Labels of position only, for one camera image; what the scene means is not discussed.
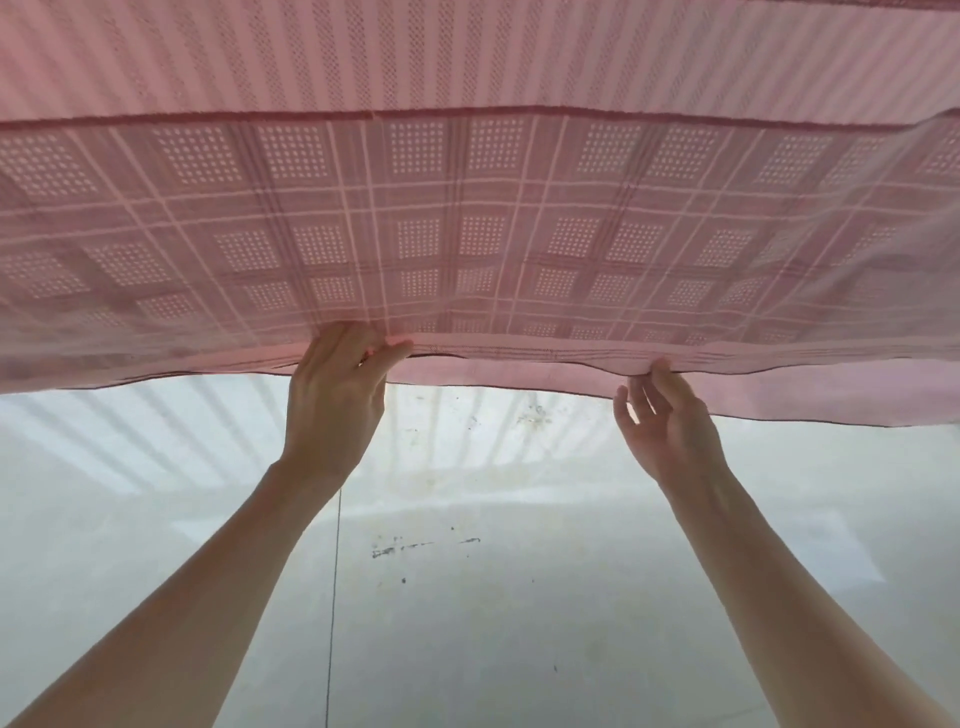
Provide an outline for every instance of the pink bed sheet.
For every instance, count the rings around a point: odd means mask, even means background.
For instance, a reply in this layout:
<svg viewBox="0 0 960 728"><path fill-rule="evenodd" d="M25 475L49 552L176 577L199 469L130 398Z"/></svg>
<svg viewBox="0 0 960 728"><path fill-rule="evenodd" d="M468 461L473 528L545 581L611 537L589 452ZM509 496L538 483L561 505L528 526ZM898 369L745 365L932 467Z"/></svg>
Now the pink bed sheet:
<svg viewBox="0 0 960 728"><path fill-rule="evenodd" d="M360 318L453 355L398 380L960 419L958 9L11 2L0 391Z"/></svg>

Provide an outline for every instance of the wrist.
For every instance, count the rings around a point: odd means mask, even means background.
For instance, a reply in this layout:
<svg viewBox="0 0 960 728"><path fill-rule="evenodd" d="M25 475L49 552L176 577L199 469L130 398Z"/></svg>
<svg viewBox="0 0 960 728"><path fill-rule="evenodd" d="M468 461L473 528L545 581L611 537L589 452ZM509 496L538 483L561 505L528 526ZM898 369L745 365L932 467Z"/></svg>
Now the wrist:
<svg viewBox="0 0 960 728"><path fill-rule="evenodd" d="M276 509L291 525L305 528L343 484L344 479L333 473L318 473L280 457L264 473L252 497Z"/></svg>
<svg viewBox="0 0 960 728"><path fill-rule="evenodd" d="M753 499L726 464L699 473L666 478L660 487L679 520L735 521L758 512Z"/></svg>

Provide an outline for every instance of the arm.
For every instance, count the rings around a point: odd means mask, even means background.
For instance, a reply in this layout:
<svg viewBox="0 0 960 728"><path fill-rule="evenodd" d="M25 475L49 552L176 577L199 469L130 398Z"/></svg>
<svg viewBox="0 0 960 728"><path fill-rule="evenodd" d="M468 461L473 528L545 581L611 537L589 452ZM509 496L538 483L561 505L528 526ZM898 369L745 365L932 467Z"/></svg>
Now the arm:
<svg viewBox="0 0 960 728"><path fill-rule="evenodd" d="M315 340L291 379L283 454L250 498L10 728L213 725L287 557L363 456L386 374L409 353L365 325Z"/></svg>
<svg viewBox="0 0 960 728"><path fill-rule="evenodd" d="M669 500L780 725L955 726L790 553L731 473L707 406L683 378L660 361L629 385L613 400L617 424Z"/></svg>

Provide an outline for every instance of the finger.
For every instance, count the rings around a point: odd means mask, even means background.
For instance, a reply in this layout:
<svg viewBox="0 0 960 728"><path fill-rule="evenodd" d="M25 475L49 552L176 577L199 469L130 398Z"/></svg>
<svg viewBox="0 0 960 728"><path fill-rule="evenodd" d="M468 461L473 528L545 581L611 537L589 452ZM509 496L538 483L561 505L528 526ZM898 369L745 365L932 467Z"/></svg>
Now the finger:
<svg viewBox="0 0 960 728"><path fill-rule="evenodd" d="M368 351L378 349L383 343L383 334L369 324L348 324L330 362L338 368L355 369Z"/></svg>
<svg viewBox="0 0 960 728"><path fill-rule="evenodd" d="M622 385L616 388L616 394L613 395L613 418L624 437L636 427L634 418L630 416L630 410L627 409L627 388Z"/></svg>
<svg viewBox="0 0 960 728"><path fill-rule="evenodd" d="M413 351L412 341L402 341L399 344L382 347L363 363L363 366L360 367L360 375L371 384L375 384L385 379L387 373L396 364L412 354Z"/></svg>
<svg viewBox="0 0 960 728"><path fill-rule="evenodd" d="M654 384L654 380L650 375L646 375L643 378L643 394L646 395L650 401L650 406L654 408L654 412L658 415L665 415L673 411L673 407L670 406L670 401L663 396L663 392L657 389L657 385Z"/></svg>
<svg viewBox="0 0 960 728"><path fill-rule="evenodd" d="M387 408L387 378L384 377L380 379L380 383L376 385L376 389L373 390L373 406L377 408L379 412L383 412Z"/></svg>
<svg viewBox="0 0 960 728"><path fill-rule="evenodd" d="M647 401L647 396L643 394L643 377L628 377L627 389L630 392L630 402L634 406L636 418L643 422L644 420L653 417L654 411L650 408L650 402Z"/></svg>
<svg viewBox="0 0 960 728"><path fill-rule="evenodd" d="M333 352L336 351L337 344L340 343L346 330L347 324L343 321L334 322L321 330L317 338L313 340L314 346L310 360L307 361L303 367L306 374L315 372L330 358Z"/></svg>
<svg viewBox="0 0 960 728"><path fill-rule="evenodd" d="M300 362L297 364L297 369L294 370L294 379L303 379L304 373L310 367L310 362L313 361L314 356L317 353L318 346L320 346L319 336L310 341L310 345L306 348L303 356L300 357Z"/></svg>
<svg viewBox="0 0 960 728"><path fill-rule="evenodd" d="M658 359L650 370L653 383L657 390L670 402L674 409L680 409L697 401L690 385L682 376L670 371L670 363L666 359Z"/></svg>

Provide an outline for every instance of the plaid pattern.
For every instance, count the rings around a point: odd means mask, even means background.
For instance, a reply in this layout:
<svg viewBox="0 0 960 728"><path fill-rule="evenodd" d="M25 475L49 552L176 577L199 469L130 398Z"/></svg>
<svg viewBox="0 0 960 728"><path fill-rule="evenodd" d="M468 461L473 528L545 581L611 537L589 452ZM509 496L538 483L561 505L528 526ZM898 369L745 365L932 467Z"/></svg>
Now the plaid pattern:
<svg viewBox="0 0 960 728"><path fill-rule="evenodd" d="M210 116L0 133L0 386L420 352L960 358L960 119Z"/></svg>

